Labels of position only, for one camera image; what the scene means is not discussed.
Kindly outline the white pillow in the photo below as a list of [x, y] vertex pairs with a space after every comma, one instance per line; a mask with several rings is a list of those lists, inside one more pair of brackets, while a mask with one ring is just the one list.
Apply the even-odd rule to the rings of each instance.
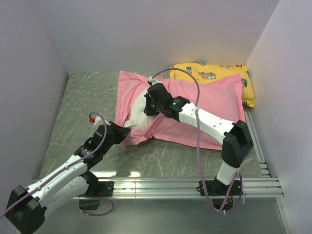
[[145, 88], [135, 99], [131, 109], [130, 114], [127, 117], [127, 121], [134, 119], [137, 122], [136, 126], [130, 127], [136, 130], [144, 130], [151, 122], [153, 122], [156, 116], [147, 116], [144, 113], [146, 106], [146, 95], [147, 88]]

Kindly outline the pink pillowcase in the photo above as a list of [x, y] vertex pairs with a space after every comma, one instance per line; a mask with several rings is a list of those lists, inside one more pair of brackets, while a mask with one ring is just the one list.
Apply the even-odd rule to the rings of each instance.
[[168, 118], [163, 113], [146, 116], [145, 95], [150, 87], [149, 78], [121, 71], [115, 123], [131, 129], [122, 145], [138, 145], [154, 137], [191, 147], [221, 150], [224, 133], [229, 132], [232, 123], [245, 120], [239, 74], [199, 85], [172, 78], [158, 80], [173, 98], [183, 97], [190, 101], [178, 113], [187, 119], [187, 123]]

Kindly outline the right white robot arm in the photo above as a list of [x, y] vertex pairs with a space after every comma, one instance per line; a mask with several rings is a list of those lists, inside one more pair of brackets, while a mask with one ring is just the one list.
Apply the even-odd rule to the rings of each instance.
[[199, 108], [198, 84], [196, 100], [193, 103], [181, 96], [172, 97], [159, 80], [148, 83], [149, 88], [144, 95], [146, 98], [144, 113], [147, 116], [161, 113], [167, 118], [196, 127], [197, 133], [205, 132], [222, 145], [223, 162], [216, 175], [217, 181], [214, 187], [220, 195], [227, 194], [232, 189], [231, 182], [242, 162], [254, 146], [247, 124], [242, 120], [232, 122]]

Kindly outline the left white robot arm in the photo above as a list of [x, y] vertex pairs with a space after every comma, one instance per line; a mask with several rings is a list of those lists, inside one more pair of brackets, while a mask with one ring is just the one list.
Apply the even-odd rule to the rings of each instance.
[[48, 176], [11, 191], [5, 217], [22, 234], [33, 234], [54, 210], [76, 196], [99, 197], [98, 178], [90, 171], [113, 145], [120, 144], [130, 128], [109, 121], [98, 126], [93, 136]]

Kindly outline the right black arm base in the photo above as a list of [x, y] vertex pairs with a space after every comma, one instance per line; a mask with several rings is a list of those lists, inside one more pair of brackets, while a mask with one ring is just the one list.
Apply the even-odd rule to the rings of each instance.
[[[225, 195], [227, 194], [227, 191], [230, 186], [222, 184], [216, 178], [214, 180], [205, 180], [205, 185], [206, 185], [209, 197], [211, 196], [221, 197], [221, 198], [212, 199], [212, 204], [214, 208], [219, 210], [222, 206]], [[226, 202], [223, 206], [222, 211], [228, 212], [232, 210], [233, 208], [235, 208], [238, 205], [239, 201], [241, 200], [242, 195], [243, 195], [242, 181], [235, 180], [226, 198]]]

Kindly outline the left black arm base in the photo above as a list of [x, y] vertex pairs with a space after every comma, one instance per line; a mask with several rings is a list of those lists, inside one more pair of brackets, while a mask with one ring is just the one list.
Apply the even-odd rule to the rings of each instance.
[[[110, 199], [113, 195], [114, 182], [102, 181], [88, 189], [86, 193], [79, 195], [79, 209], [80, 212], [89, 216], [104, 216], [111, 213], [115, 207], [114, 202]], [[107, 201], [111, 204], [111, 208], [101, 214], [93, 214], [89, 211], [95, 211], [100, 207], [101, 201]]]

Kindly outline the yellow cartoon print pillow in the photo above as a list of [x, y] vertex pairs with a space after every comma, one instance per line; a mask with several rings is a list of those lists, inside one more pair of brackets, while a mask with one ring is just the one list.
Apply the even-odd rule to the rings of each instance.
[[255, 94], [248, 69], [244, 65], [211, 65], [203, 63], [178, 63], [172, 66], [170, 78], [193, 81], [192, 75], [199, 83], [210, 83], [218, 79], [239, 74], [242, 83], [242, 102], [250, 108], [255, 107]]

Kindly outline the white care label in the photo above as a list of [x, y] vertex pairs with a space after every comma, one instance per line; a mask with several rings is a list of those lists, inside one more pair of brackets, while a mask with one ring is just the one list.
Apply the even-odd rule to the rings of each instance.
[[137, 122], [134, 119], [130, 119], [124, 123], [124, 127], [133, 127], [136, 125], [137, 125]]

